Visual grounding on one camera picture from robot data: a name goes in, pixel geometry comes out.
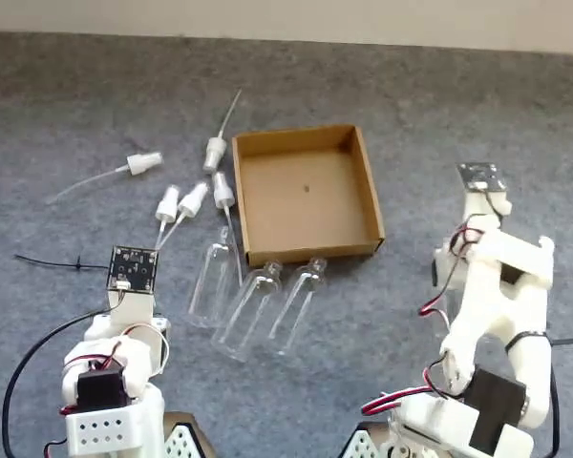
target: white spray nozzle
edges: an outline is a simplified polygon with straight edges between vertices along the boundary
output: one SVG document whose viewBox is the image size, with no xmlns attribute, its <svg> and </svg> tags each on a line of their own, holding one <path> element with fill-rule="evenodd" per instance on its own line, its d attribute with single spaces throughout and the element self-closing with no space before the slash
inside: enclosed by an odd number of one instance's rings
<svg viewBox="0 0 573 458">
<path fill-rule="evenodd" d="M 206 161 L 203 163 L 203 170 L 207 174 L 214 174 L 217 171 L 226 149 L 227 142 L 219 136 L 213 136 L 208 140 Z"/>
<path fill-rule="evenodd" d="M 206 197 L 206 194 L 208 194 L 208 184 L 204 181 L 200 181 L 195 185 L 193 191 L 187 194 L 179 202 L 179 210 L 181 211 L 180 216 L 193 218 L 195 215 L 197 215 L 198 211 L 200 211 L 203 198 Z"/>
<path fill-rule="evenodd" d="M 217 172 L 212 176 L 212 184 L 214 185 L 214 203 L 218 209 L 222 210 L 236 203 L 233 191 L 227 184 L 227 178 L 223 172 Z"/>
<path fill-rule="evenodd" d="M 178 212 L 179 204 L 179 192 L 178 186 L 171 184 L 165 190 L 163 194 L 163 199 L 159 202 L 157 210 L 155 212 L 155 218 L 159 221 L 166 221 L 173 223 L 176 221 L 176 213 Z"/>
<path fill-rule="evenodd" d="M 130 168 L 132 175 L 139 175 L 156 165 L 163 163 L 163 155 L 156 151 L 154 153 L 147 153 L 144 155 L 137 154 L 127 156 L 127 165 Z"/>
</svg>

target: cardboard box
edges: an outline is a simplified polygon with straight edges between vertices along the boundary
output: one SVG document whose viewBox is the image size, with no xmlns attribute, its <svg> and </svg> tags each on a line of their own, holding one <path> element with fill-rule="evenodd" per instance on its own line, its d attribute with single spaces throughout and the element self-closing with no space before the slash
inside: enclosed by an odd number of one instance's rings
<svg viewBox="0 0 573 458">
<path fill-rule="evenodd" d="M 233 155 L 251 266 L 370 255 L 384 240 L 359 128 L 240 134 L 233 138 Z"/>
</svg>

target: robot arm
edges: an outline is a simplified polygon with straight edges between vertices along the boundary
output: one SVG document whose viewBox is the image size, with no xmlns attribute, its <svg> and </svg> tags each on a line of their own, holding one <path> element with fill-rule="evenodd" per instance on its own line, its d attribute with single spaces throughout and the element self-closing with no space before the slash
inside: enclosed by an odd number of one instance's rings
<svg viewBox="0 0 573 458">
<path fill-rule="evenodd" d="M 511 204 L 493 164 L 459 164 L 458 170 L 465 222 L 434 260 L 436 279 L 446 284 L 442 292 L 463 291 L 440 349 L 452 397 L 422 392 L 399 403 L 391 398 L 393 434 L 378 448 L 382 457 L 437 458 L 455 451 L 470 458 L 530 458 L 533 439 L 520 427 L 538 427 L 549 409 L 545 327 L 554 243 L 542 237 L 533 245 L 500 230 Z M 515 381 L 475 366 L 485 334 L 505 345 Z"/>
<path fill-rule="evenodd" d="M 168 355 L 167 320 L 154 317 L 158 252 L 115 247 L 98 315 L 64 359 L 62 395 L 69 456 L 160 458 L 164 401 L 149 383 Z"/>
</svg>

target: empty bottle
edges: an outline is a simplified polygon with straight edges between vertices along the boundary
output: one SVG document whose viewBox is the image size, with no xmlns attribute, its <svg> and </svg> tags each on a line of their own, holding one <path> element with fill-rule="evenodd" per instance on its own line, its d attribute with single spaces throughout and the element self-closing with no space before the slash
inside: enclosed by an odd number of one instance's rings
<svg viewBox="0 0 573 458">
<path fill-rule="evenodd" d="M 327 261 L 312 258 L 308 265 L 298 268 L 286 286 L 286 298 L 281 303 L 278 318 L 269 331 L 270 346 L 286 355 L 301 331 L 312 297 L 325 284 Z"/>
<path fill-rule="evenodd" d="M 223 326 L 212 337 L 215 348 L 230 358 L 246 361 L 267 304 L 280 293 L 281 270 L 279 262 L 268 262 L 263 269 L 248 274 L 237 296 L 227 307 Z"/>
<path fill-rule="evenodd" d="M 204 252 L 186 315 L 186 320 L 195 326 L 216 327 L 223 318 L 229 292 L 236 280 L 235 257 L 228 240 L 229 228 L 224 226 L 218 240 Z"/>
</svg>

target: circuit board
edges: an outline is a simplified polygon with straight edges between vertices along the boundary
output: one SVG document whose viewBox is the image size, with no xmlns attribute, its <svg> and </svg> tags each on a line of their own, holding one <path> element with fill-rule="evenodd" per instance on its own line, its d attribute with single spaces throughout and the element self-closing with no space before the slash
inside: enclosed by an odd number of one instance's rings
<svg viewBox="0 0 573 458">
<path fill-rule="evenodd" d="M 159 251 L 115 246 L 111 256 L 106 288 L 117 290 L 118 281 L 128 281 L 127 291 L 153 294 Z"/>
<path fill-rule="evenodd" d="M 467 191 L 479 192 L 480 183 L 486 183 L 484 189 L 489 193 L 507 190 L 500 170 L 492 162 L 462 162 L 457 168 Z"/>
</svg>

